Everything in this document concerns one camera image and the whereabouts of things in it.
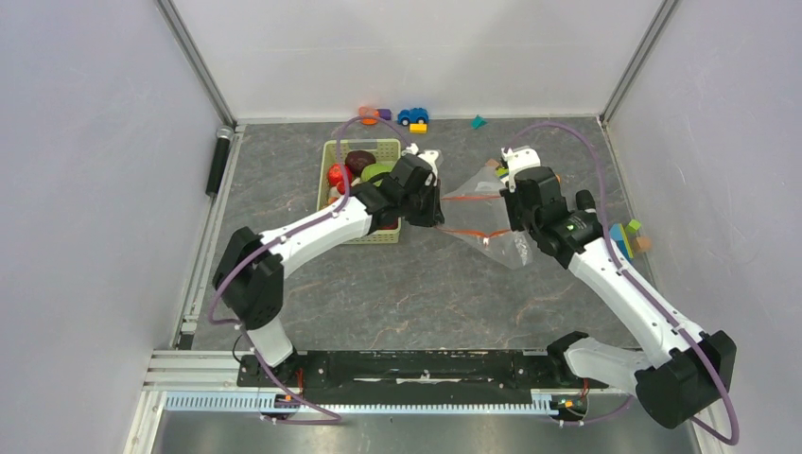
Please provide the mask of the clear zip top bag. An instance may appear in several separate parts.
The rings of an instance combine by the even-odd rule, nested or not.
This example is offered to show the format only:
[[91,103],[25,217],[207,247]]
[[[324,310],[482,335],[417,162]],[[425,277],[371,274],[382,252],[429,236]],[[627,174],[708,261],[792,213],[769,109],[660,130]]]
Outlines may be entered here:
[[498,264],[518,270],[531,264],[533,252],[527,237],[509,225],[504,200],[499,195],[504,187],[496,168],[481,167],[460,187],[441,197],[445,223],[437,229]]

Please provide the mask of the dark brown mangosteen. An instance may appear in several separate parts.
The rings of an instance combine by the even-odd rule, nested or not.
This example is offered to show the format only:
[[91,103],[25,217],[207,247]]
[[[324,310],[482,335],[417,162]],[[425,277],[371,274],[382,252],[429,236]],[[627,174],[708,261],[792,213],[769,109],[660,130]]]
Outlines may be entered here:
[[360,177],[364,168],[376,164],[377,160],[371,152],[357,149],[346,154],[344,163],[355,177]]

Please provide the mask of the red tomato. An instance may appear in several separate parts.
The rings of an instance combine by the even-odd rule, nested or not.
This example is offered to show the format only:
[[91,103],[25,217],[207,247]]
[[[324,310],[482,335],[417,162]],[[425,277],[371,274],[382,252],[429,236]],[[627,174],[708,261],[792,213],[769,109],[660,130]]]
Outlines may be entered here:
[[343,192],[346,185],[352,184],[354,176],[348,166],[333,164],[326,170],[326,180],[330,187],[337,187],[340,192]]

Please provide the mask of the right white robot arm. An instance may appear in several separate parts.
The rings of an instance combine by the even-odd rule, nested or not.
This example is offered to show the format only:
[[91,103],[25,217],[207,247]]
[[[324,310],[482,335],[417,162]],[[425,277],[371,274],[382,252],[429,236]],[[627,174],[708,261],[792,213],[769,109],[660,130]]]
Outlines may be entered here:
[[587,378],[636,398],[664,428],[692,421],[723,403],[735,444],[740,432],[729,387],[737,347],[723,331],[708,334],[685,318],[646,281],[610,241],[593,196],[576,195],[569,210],[556,174],[547,166],[509,170],[505,200],[511,226],[591,288],[638,342],[636,351],[613,347],[575,331],[549,345],[546,371],[559,386]]

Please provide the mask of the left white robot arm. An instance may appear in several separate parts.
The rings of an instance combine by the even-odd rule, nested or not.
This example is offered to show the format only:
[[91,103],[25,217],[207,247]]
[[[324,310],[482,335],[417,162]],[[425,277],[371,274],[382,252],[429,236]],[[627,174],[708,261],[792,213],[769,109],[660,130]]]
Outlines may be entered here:
[[214,277],[214,300],[234,312],[230,322],[251,342],[272,384],[286,385],[297,373],[295,349],[279,319],[286,278],[334,247],[401,220],[421,227],[443,223],[441,160],[438,150],[408,149],[390,172],[312,215],[261,234],[248,227],[233,233]]

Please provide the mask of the green cabbage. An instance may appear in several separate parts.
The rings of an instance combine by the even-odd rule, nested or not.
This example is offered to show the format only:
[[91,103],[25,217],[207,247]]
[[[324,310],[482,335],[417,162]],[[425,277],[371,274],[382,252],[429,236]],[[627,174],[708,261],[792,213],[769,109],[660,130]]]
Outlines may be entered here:
[[392,166],[384,163],[375,163],[365,166],[360,173],[360,179],[364,183],[372,183],[376,187],[381,185],[385,174],[392,171]]

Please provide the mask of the black microphone right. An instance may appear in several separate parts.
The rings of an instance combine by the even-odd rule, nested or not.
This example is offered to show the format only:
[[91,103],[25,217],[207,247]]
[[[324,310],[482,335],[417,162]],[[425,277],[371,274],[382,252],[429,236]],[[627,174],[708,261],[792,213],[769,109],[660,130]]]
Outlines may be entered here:
[[578,211],[597,213],[596,201],[592,193],[587,189],[580,190],[575,194],[575,204]]

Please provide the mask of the black microphone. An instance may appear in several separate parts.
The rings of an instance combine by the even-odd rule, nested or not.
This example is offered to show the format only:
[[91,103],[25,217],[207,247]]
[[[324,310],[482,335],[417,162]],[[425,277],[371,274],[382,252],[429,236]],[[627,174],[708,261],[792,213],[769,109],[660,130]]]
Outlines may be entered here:
[[575,204],[578,211],[597,213],[596,201],[592,193],[587,189],[580,190],[575,194]]
[[214,198],[219,192],[234,135],[235,130],[229,126],[221,126],[217,130],[217,139],[205,187],[205,194],[211,198]]

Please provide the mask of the blue toy car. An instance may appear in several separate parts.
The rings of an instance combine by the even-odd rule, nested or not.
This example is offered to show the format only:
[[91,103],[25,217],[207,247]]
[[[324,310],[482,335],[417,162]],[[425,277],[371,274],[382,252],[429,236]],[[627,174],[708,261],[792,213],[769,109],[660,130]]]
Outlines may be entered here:
[[424,108],[410,108],[398,112],[396,122],[404,127],[411,124],[427,124],[429,122],[429,115]]

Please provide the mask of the multicolour block stack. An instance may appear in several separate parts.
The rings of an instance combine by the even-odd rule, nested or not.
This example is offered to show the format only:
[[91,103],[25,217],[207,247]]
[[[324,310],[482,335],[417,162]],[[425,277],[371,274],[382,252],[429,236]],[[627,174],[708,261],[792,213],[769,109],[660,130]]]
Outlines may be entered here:
[[632,262],[634,258],[634,252],[623,225],[620,223],[613,224],[609,229],[609,235],[623,256],[629,262]]

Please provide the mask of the teal block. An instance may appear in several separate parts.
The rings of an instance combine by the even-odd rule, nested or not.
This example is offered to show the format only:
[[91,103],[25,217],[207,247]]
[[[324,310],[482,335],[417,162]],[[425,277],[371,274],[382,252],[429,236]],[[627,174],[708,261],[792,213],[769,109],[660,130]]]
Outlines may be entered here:
[[484,117],[482,117],[480,115],[476,115],[474,117],[474,119],[472,120],[472,122],[471,122],[471,128],[473,130],[477,130],[477,129],[485,126],[486,124],[487,124],[487,121],[486,121],[486,119]]

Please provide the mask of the small green cube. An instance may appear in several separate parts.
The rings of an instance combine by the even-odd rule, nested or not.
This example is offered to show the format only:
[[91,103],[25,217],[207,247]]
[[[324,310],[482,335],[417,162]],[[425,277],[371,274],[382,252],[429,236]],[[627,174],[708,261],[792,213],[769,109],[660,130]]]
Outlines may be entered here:
[[624,230],[628,236],[637,236],[640,232],[642,224],[637,219],[631,219],[625,226]]

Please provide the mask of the wooden cube right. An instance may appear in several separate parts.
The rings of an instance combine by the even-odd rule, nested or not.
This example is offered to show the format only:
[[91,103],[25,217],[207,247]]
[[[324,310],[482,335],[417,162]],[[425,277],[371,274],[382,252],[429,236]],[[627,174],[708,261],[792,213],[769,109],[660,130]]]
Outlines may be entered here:
[[647,253],[653,247],[652,240],[647,236],[636,236],[632,243],[635,254]]

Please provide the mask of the black microphone left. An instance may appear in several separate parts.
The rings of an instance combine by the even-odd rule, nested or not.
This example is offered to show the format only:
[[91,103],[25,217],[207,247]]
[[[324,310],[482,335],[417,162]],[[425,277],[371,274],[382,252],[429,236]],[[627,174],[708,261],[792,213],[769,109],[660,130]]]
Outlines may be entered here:
[[211,198],[214,198],[219,192],[234,135],[235,130],[229,126],[221,126],[217,130],[217,139],[205,187],[205,194]]

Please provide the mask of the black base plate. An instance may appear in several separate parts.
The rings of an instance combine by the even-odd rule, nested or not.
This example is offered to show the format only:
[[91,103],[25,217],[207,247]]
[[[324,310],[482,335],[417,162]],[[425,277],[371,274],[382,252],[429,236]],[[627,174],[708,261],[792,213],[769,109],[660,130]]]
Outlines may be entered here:
[[291,355],[268,376],[253,355],[239,361],[237,386],[276,381],[318,404],[524,404],[533,390],[604,389],[560,369],[543,351],[321,351]]

